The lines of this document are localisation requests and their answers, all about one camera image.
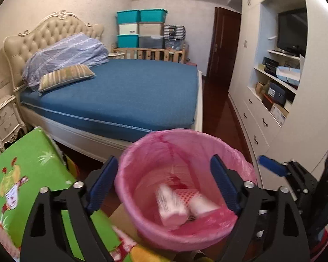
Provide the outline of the dark red door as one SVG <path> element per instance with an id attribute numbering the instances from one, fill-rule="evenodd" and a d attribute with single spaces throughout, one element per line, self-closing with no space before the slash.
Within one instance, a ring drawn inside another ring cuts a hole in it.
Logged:
<path id="1" fill-rule="evenodd" d="M 207 77 L 229 86 L 235 65 L 241 14 L 215 7 Z"/>

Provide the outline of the white foam block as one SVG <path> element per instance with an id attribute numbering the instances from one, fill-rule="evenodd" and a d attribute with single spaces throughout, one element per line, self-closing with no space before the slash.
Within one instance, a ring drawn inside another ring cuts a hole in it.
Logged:
<path id="1" fill-rule="evenodd" d="M 189 210 L 180 197 L 167 185 L 157 188 L 156 202 L 159 218 L 167 228 L 178 228 L 187 222 Z"/>

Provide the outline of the white storage box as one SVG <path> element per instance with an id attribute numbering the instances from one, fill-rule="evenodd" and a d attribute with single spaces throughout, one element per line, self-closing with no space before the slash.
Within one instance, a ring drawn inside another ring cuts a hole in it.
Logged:
<path id="1" fill-rule="evenodd" d="M 138 35 L 138 23 L 125 23 L 125 24 L 119 24 L 119 35 Z"/>

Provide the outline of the green cartoon tablecloth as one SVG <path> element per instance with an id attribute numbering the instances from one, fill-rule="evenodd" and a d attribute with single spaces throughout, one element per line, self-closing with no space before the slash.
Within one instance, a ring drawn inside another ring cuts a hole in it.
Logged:
<path id="1" fill-rule="evenodd" d="M 0 261 L 166 261 L 87 209 L 57 145 L 36 128 L 0 155 Z"/>

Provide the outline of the beige storage box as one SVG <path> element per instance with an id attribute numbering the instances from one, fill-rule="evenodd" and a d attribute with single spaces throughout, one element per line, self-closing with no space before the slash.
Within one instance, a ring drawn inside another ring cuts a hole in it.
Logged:
<path id="1" fill-rule="evenodd" d="M 140 36 L 163 36 L 164 24 L 162 22 L 140 22 L 138 34 Z"/>

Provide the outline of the checkered bag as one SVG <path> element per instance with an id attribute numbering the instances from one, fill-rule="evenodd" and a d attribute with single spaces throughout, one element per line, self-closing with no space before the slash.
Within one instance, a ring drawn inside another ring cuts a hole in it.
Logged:
<path id="1" fill-rule="evenodd" d="M 182 25 L 164 24 L 163 38 L 167 40 L 185 40 L 186 29 Z"/>

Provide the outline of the wooden crib rail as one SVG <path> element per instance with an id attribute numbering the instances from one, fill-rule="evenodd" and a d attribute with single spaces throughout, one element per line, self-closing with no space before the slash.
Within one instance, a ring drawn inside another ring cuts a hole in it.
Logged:
<path id="1" fill-rule="evenodd" d="M 159 48 L 112 48 L 111 56 L 129 60 L 156 60 L 174 63 L 186 63 L 186 51 Z"/>

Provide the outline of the grey clear storage box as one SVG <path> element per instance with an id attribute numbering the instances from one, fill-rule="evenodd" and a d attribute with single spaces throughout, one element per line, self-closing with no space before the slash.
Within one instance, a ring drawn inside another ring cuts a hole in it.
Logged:
<path id="1" fill-rule="evenodd" d="M 163 36 L 138 36 L 139 48 L 163 49 Z"/>

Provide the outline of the white nightstand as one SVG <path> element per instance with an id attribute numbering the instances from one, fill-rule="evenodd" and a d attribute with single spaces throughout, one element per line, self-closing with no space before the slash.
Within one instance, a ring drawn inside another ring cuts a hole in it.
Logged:
<path id="1" fill-rule="evenodd" d="M 0 99 L 0 154 L 27 133 L 26 124 L 21 118 L 17 99 L 6 95 Z"/>

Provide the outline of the beige tufted headboard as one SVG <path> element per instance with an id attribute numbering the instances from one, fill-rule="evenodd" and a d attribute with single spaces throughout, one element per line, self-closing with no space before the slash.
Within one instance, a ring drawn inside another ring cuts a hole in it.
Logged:
<path id="1" fill-rule="evenodd" d="M 3 53 L 9 66 L 13 91 L 24 87 L 23 68 L 36 52 L 79 33 L 100 40 L 103 31 L 102 24 L 85 23 L 74 13 L 61 10 L 45 17 L 31 31 L 8 36 L 3 42 Z"/>

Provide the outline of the small white foam piece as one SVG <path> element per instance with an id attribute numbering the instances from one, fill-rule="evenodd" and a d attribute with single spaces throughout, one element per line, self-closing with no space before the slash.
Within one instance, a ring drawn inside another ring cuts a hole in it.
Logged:
<path id="1" fill-rule="evenodd" d="M 191 213 L 196 217 L 202 217 L 210 212 L 218 210 L 219 205 L 207 199 L 204 195 L 196 193 L 188 202 Z"/>

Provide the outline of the teal storage box upper left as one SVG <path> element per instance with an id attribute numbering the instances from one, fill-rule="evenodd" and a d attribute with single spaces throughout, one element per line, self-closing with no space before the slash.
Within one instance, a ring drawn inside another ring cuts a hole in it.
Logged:
<path id="1" fill-rule="evenodd" d="M 139 10 L 125 10 L 116 13 L 117 24 L 132 24 L 140 22 Z"/>

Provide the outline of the pink lined trash bin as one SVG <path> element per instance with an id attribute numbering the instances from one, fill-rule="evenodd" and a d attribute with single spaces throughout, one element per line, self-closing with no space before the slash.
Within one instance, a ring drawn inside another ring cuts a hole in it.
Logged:
<path id="1" fill-rule="evenodd" d="M 154 247 L 176 252 L 210 247 L 232 231 L 237 216 L 228 209 L 210 171 L 218 155 L 243 180 L 256 182 L 252 164 L 219 138 L 191 129 L 150 133 L 122 153 L 115 188 L 140 236 Z M 169 228 L 163 225 L 156 202 L 161 184 L 172 190 L 199 192 L 219 208 Z"/>

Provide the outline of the teal storage box lower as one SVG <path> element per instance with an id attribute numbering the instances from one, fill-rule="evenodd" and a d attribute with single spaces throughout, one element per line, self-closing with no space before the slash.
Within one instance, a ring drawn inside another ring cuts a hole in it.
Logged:
<path id="1" fill-rule="evenodd" d="M 117 35 L 118 48 L 138 48 L 138 34 Z"/>

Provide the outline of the teal storage box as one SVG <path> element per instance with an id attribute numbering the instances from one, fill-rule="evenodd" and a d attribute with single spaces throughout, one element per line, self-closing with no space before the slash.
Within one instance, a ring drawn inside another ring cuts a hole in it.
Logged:
<path id="1" fill-rule="evenodd" d="M 140 22 L 165 22 L 167 10 L 160 8 L 140 10 Z"/>
<path id="2" fill-rule="evenodd" d="M 138 34 L 117 35 L 118 48 L 138 48 Z"/>
<path id="3" fill-rule="evenodd" d="M 132 24 L 140 22 L 139 10 L 125 10 L 116 13 L 117 24 Z"/>

